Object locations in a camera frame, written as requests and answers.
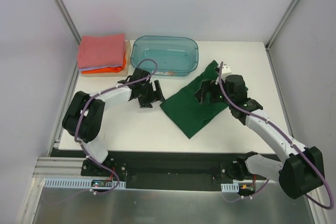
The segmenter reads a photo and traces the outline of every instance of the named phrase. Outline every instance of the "white wall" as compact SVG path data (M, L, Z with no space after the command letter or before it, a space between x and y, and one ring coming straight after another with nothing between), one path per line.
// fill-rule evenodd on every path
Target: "white wall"
M291 0L63 0L81 35L268 42Z
M301 0L270 54L293 133L323 152L326 178L336 196L335 0ZM336 223L336 210L329 214Z
M77 45L53 0L0 0L0 223L15 223L45 155Z

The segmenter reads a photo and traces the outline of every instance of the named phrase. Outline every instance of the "folded green cloth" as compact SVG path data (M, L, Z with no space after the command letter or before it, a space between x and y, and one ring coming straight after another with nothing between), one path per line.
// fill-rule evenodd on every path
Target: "folded green cloth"
M188 138L195 135L216 115L227 108L227 104L224 102L200 104L195 97L195 93L201 88L203 81L217 79L218 73L215 70L217 66L218 63L214 60L200 76L160 105L164 113Z

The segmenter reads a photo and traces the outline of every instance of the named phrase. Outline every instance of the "white table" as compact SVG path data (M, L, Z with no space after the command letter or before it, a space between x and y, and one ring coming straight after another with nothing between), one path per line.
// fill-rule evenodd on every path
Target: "white table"
M287 131L275 82L261 42L217 42L198 41L199 64L187 77L153 76L158 79L165 98L169 98L190 83L216 60L224 61L233 73L244 77L249 88L248 95L257 100L268 112L271 119ZM78 78L75 92L95 92L113 86L123 77ZM166 116L160 102L153 103L152 109L139 108L138 101L125 102L103 116L101 131L103 141L110 151L142 152L199 152L199 153L274 153L253 131L243 126L225 109L191 139ZM68 132L63 131L59 149L80 150Z

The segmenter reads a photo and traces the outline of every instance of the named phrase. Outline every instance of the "transparent blue basket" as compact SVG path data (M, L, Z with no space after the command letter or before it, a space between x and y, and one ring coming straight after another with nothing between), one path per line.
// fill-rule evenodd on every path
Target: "transparent blue basket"
M157 75L187 76L197 68L198 45L189 38L143 36L133 44L131 64L137 67L144 59L152 59L157 63ZM152 72L155 65L145 61L141 69Z

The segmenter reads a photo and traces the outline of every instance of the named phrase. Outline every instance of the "purple cable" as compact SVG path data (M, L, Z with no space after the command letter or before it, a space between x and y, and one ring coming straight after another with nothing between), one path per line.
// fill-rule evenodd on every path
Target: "purple cable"
M157 64L154 60L152 60L152 59L144 59L144 60L140 61L140 63L138 64L138 67L139 67L144 61L147 61L147 60L149 60L149 61L151 61L151 62L153 62L153 63L155 64L155 70L154 70L149 76L146 76L146 77L141 78L141 79L139 79L139 80L135 80L135 81L131 81L131 82L127 82L127 83L125 83L125 84L119 85L118 88L122 88L122 87L131 85L131 84L135 84L135 83L137 83L137 82L141 82L141 81L144 81L144 80L147 80L147 79L151 78L151 77L155 74L155 72L157 71L157 69L158 69L158 64ZM89 107L89 104L93 101L93 99L99 97L99 96L102 95L102 94L106 94L106 93L108 93L108 92L110 92L110 91L112 91L112 90L115 90L115 89L117 89L116 86L111 87L111 88L108 88L108 89L105 89L105 90L101 91L100 93L97 93L97 94L95 94L95 95L93 95L93 96L90 97L90 99L86 102L84 108L82 109L82 113L80 114L80 117L79 117L79 120L78 120L78 123L77 123L77 127L76 127L76 131L75 131L75 136L74 136L74 138L75 138L75 142L80 144L80 146L81 146L83 152L85 153L85 155L86 155L86 156L89 156L89 159L90 159L92 162L94 162L96 165L98 165L98 166L100 166L101 168L103 168L103 169L109 171L110 173L112 173L112 174L114 175L114 177L116 177L116 179L117 179L117 181L118 181L117 184L116 184L115 186L111 187L111 188L110 188L109 190L107 190L107 191L104 191L104 192L97 192L97 191L95 191L95 193L98 194L98 195L108 194L109 192L111 192L111 191L113 191L114 189L116 189L116 188L118 187L118 185L120 184L120 179L119 179L118 175L117 175L112 169L110 169L110 168L108 168L108 167L106 167L106 166L100 164L97 160L95 160L92 156L90 156L90 154L88 153L88 151L87 151L87 150L85 149L85 147L82 145L82 141L81 141L81 140L78 140L78 132L79 132L80 124L81 124L82 121L83 121L84 113L87 111L87 109L88 109L88 107ZM78 192L76 192L75 194L70 195L69 197L67 197L67 198L65 198L65 199L63 199L63 200L60 200L60 201L58 201L58 202L47 202L47 201L44 200L44 198L42 198L42 200L43 200L45 203L47 203L47 204L56 205L56 204L62 203L62 202L64 202L64 201L67 201L67 200L73 198L74 196L77 196L78 194L83 193L84 191L91 191L91 189L89 189L89 190L88 190L88 189L84 189L84 190L78 191Z
M218 73L218 76L219 76L219 79L221 80L222 79L222 67L223 67L223 62L220 63L220 68L219 68L219 73ZM300 156L307 162L307 164L314 170L314 172L319 176L319 178L321 179L321 181L323 182L326 190L327 190L327 193L328 193L328 196L329 196L329 199L330 199L330 206L325 206L319 202L317 202L315 199L313 199L311 196L309 196L308 194L305 194L305 196L310 199L312 202L314 202L316 205L324 208L324 209L327 209L327 210L331 210L334 208L334 198L332 196L332 192L331 192L331 188L330 186L328 185L328 182L326 181L326 179L322 176L322 174L320 173L320 171L314 166L314 164L312 162L310 162L310 160L305 156L305 154L299 149L299 147L296 145L296 144L293 144L293 141L278 127L276 126L274 123L268 121L266 118L260 116L260 115L256 115L254 113L251 113L249 111L246 111L240 107L238 107L237 105L234 104L233 101L231 101L231 99L228 97L228 95L225 93L225 90L223 88L223 84L222 82L220 81L219 82L219 86L221 88L221 91L225 97L225 99L231 104L232 107L234 107L235 109L247 114L247 115L251 115L251 116L254 116L260 120L263 120L264 122L268 123L269 125L271 125L277 132L280 133L281 136L284 137L284 139L286 139L286 141L300 154Z
M268 184L269 182L269 179L266 180L266 182L262 185L262 187L260 187L254 194L251 195L252 196L255 196L257 193L259 193L261 190L263 190L265 188L265 186ZM250 198L249 196L244 196L243 198L239 197L239 198L236 198L234 200L228 200L226 199L224 196L223 196L224 200L228 203L235 203L241 199L246 199L246 198Z

